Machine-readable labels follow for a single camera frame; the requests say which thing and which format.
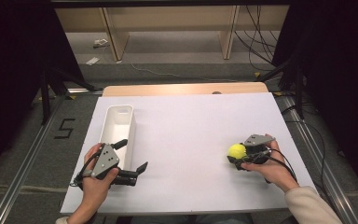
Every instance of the sleeve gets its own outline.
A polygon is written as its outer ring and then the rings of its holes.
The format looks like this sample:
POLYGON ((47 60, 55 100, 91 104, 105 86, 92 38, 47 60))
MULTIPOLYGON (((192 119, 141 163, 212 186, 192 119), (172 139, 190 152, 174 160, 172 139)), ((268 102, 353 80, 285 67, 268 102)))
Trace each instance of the sleeve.
POLYGON ((66 222, 66 219, 68 219, 68 217, 60 217, 59 219, 56 220, 56 224, 68 224, 66 222))
POLYGON ((284 199, 299 223, 342 223, 311 187, 291 189, 285 193, 284 199))

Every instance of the ball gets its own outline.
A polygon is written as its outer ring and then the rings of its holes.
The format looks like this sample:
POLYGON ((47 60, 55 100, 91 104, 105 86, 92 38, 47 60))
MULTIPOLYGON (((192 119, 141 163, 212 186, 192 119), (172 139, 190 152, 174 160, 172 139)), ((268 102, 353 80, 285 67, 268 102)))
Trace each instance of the ball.
POLYGON ((246 147, 243 144, 234 144, 228 149, 228 156, 237 160, 246 156, 246 147))

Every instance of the white plastic bin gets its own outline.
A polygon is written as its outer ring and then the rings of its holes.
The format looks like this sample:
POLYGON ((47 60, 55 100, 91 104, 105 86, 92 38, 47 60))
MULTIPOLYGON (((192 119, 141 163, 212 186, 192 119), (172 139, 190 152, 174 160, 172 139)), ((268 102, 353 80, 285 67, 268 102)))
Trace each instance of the white plastic bin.
POLYGON ((132 149, 135 137, 136 121, 133 116, 132 105, 112 105, 106 111, 101 133, 101 143, 114 144, 123 139, 128 139, 125 147, 116 150, 120 163, 118 167, 130 170, 132 149))

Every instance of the hand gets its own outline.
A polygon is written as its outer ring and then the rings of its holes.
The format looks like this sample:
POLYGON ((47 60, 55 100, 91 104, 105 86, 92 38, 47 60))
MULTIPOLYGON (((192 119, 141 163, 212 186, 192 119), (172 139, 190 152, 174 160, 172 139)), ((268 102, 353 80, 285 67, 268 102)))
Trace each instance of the hand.
MULTIPOLYGON (((84 162, 98 151, 101 143, 93 146, 84 157, 84 162)), ((92 170, 95 166, 96 160, 92 160, 87 166, 87 170, 92 170)), ((87 222, 98 210, 103 201, 106 199, 107 192, 110 184, 116 178, 118 168, 114 168, 107 173, 106 177, 102 180, 89 176, 83 178, 83 200, 78 206, 76 211, 67 219, 69 224, 85 223, 87 222)))
MULTIPOLYGON (((280 151, 278 142, 275 140, 267 143, 266 146, 271 149, 276 149, 280 151)), ((284 163, 283 156, 277 151, 272 150, 270 157, 273 157, 284 163)), ((264 164, 243 163, 241 164, 241 167, 245 170, 257 171, 258 173, 263 175, 269 182, 274 183, 281 190, 283 190, 283 192, 286 192, 289 189, 299 187, 299 185, 293 179, 289 171, 276 161, 268 160, 264 164)))

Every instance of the white tabletop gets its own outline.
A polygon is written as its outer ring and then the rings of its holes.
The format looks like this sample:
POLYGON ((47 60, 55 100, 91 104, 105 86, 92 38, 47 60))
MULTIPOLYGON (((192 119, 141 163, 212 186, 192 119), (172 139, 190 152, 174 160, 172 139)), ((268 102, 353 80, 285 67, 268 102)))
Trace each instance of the white tabletop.
MULTIPOLYGON (((280 189, 256 172, 237 171, 227 160, 228 148, 254 133, 276 137, 299 184, 314 188, 270 93, 101 97, 73 177, 85 153, 99 141, 110 105, 134 107, 131 169, 149 164, 135 187, 112 186, 99 214, 210 214, 287 207, 280 189)), ((81 199, 82 191, 69 187, 61 212, 73 213, 81 199)))

